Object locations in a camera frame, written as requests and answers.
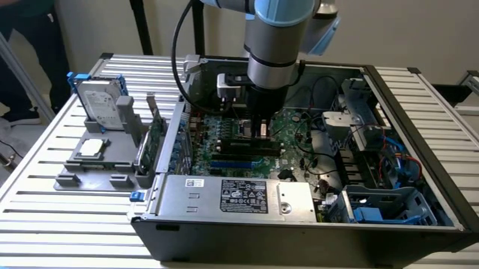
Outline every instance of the blue pcie slot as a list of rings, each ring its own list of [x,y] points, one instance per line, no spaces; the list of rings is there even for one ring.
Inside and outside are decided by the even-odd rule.
[[[212,161],[209,163],[212,168],[244,168],[252,169],[254,164],[252,162],[229,162],[229,161]]]

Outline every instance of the white wall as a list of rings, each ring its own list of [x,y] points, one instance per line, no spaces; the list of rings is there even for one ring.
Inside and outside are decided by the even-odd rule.
[[[101,52],[141,52],[128,0],[57,1],[73,68],[89,68]],[[169,55],[173,28],[186,0],[144,0],[157,55]],[[318,61],[418,67],[436,83],[454,83],[479,69],[477,0],[336,0],[341,25]],[[244,15],[205,8],[206,53],[240,55]],[[193,53],[190,15],[178,55]]]
[[[141,54],[128,0],[55,1],[70,69],[87,72],[102,52]]]

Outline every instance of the warning label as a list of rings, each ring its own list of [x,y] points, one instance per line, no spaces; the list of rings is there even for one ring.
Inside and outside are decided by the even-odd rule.
[[[218,209],[222,212],[266,214],[266,183],[264,181],[221,180]]]

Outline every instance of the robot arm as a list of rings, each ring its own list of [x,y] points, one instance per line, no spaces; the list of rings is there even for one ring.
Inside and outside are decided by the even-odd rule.
[[[252,114],[252,137],[284,105],[296,75],[297,53],[321,54],[332,38],[338,18],[333,0],[201,0],[205,4],[246,14],[244,49],[249,53],[248,72],[220,74],[217,85],[245,86],[245,102]]]

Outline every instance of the person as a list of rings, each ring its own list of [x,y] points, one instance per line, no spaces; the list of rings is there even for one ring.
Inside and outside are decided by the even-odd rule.
[[[0,33],[9,40],[15,30],[34,48],[38,63],[50,80],[49,92],[54,113],[65,104],[70,89],[66,82],[67,59],[54,12],[53,0],[0,0]],[[0,102],[9,107],[2,118],[10,126],[39,124],[37,108],[5,61],[0,57]]]

